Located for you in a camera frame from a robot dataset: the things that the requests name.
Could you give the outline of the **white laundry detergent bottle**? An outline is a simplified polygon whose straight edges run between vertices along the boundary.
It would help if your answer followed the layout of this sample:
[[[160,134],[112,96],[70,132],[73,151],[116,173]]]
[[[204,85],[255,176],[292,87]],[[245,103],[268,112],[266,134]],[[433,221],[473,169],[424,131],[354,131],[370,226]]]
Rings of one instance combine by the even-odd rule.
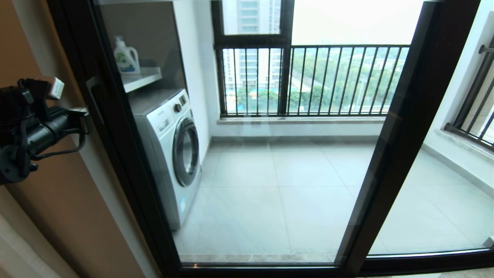
[[[132,46],[127,46],[122,36],[115,36],[115,48],[113,57],[116,60],[117,69],[122,75],[141,74],[138,61],[138,53]]]

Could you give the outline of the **white front-load washing machine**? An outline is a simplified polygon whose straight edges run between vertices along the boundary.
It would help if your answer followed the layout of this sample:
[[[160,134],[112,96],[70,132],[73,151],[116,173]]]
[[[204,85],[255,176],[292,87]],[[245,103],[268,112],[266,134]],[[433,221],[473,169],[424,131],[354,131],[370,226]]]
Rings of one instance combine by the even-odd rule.
[[[181,229],[200,183],[200,143],[185,89],[129,94],[159,199],[170,229]]]

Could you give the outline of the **grey stone window sill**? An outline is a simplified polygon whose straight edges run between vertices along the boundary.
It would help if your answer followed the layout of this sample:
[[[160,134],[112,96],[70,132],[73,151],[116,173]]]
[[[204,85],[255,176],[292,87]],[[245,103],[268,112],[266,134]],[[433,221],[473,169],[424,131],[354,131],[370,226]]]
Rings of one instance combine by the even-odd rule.
[[[220,118],[217,125],[256,124],[381,124],[385,117],[233,117]]]
[[[494,165],[494,150],[490,150],[484,145],[477,144],[476,141],[471,140],[469,137],[463,137],[453,132],[435,129],[434,133],[439,137],[457,145],[458,147],[469,151],[474,156],[484,160],[485,162]]]

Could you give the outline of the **black framed fixed glass panel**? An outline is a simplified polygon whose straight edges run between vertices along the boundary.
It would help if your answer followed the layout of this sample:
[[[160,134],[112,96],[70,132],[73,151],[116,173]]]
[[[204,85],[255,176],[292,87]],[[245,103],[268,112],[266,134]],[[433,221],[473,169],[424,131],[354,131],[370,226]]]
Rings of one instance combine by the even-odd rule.
[[[371,255],[457,67],[481,0],[428,0],[422,5],[397,90],[369,162],[338,252],[348,273],[409,275],[494,266],[494,250]]]

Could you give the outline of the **white wall shelf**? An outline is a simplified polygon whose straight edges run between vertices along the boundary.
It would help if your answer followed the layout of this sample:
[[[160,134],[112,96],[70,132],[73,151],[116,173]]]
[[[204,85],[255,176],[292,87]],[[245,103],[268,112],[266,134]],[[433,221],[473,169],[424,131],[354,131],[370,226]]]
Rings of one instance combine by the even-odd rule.
[[[125,93],[130,93],[161,80],[162,72],[159,67],[144,67],[140,74],[121,75],[121,79]]]

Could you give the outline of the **black window frame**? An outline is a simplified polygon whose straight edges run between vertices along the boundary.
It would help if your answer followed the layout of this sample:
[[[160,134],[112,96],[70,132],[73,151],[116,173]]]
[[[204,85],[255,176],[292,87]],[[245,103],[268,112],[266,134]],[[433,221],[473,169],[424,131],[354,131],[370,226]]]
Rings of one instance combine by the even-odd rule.
[[[295,0],[211,2],[220,119],[289,112]]]

